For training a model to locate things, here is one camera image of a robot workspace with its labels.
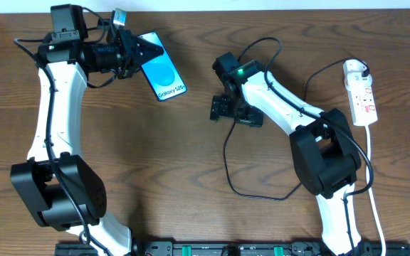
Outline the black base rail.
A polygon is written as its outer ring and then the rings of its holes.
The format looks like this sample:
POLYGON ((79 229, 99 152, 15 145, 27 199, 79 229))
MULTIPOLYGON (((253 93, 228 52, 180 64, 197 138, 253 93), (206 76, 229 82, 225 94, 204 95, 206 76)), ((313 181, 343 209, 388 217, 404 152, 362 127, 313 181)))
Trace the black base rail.
MULTIPOLYGON (((265 244, 219 244, 219 243, 177 243, 167 241, 146 242, 141 247, 126 255, 145 256, 281 256, 281 255, 334 255, 321 242, 297 241, 292 243, 265 243, 265 244)), ((343 255, 381 255, 382 247, 376 242, 362 241, 352 252, 343 255)), ((410 256, 410 244, 389 243, 386 247, 389 256, 410 256)), ((98 252, 91 246, 80 244, 58 243, 53 255, 106 255, 98 252)))

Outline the blue Galaxy smartphone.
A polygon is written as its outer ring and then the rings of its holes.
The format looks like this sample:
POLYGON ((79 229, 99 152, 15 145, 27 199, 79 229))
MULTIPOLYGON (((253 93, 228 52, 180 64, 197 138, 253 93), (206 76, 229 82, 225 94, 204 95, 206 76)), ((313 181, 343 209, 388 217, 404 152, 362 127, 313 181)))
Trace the blue Galaxy smartphone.
POLYGON ((181 75, 173 64, 166 48, 156 32, 140 35, 140 38, 160 46, 164 53, 142 65, 146 77, 157 100, 166 101, 187 91, 181 75))

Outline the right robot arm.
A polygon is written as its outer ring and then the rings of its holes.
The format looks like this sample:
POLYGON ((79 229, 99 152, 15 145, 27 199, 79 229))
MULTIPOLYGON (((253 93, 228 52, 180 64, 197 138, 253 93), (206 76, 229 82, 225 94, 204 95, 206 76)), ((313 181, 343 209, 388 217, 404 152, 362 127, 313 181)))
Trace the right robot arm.
POLYGON ((261 127, 274 121, 287 135, 295 173, 314 195, 322 221, 322 241, 334 255, 355 255, 361 244, 353 209, 357 171, 366 160, 345 115, 304 102, 283 87, 261 63, 240 63, 230 52, 212 69, 225 93, 213 98, 210 118, 261 127))

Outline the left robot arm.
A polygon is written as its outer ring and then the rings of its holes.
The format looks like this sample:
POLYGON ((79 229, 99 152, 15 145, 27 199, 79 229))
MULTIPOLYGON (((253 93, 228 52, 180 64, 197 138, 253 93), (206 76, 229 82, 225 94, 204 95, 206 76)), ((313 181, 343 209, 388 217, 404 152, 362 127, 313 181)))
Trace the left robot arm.
POLYGON ((31 54, 41 83, 36 133, 27 160, 11 167, 11 183, 39 226, 78 236, 94 255, 141 255, 131 230, 107 210, 105 185, 83 158, 82 100, 91 73, 130 78, 164 51, 125 29, 121 9, 99 19, 101 36, 92 41, 85 12, 79 5, 51 7, 53 30, 31 54))

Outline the white power strip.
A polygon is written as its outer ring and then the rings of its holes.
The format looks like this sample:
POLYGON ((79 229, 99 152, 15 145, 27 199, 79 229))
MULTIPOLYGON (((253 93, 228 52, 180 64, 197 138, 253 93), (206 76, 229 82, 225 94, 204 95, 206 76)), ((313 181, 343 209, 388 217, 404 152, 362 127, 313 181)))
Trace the white power strip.
MULTIPOLYGON (((349 72, 362 73, 363 77, 370 75, 369 68, 365 63, 356 59, 344 62, 344 75, 349 72)), ((372 86, 352 91, 347 90, 347 92, 353 124, 358 127, 365 127, 375 123, 378 120, 378 116, 372 86)))

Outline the white charger adapter plug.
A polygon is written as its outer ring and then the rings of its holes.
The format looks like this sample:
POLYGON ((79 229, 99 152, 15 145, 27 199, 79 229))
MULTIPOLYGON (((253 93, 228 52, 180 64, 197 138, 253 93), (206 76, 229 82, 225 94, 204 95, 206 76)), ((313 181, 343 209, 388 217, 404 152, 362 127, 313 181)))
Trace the white charger adapter plug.
POLYGON ((362 87, 372 86, 372 76, 362 76, 359 72, 349 72, 345 74, 345 88, 348 91, 357 90, 362 87))

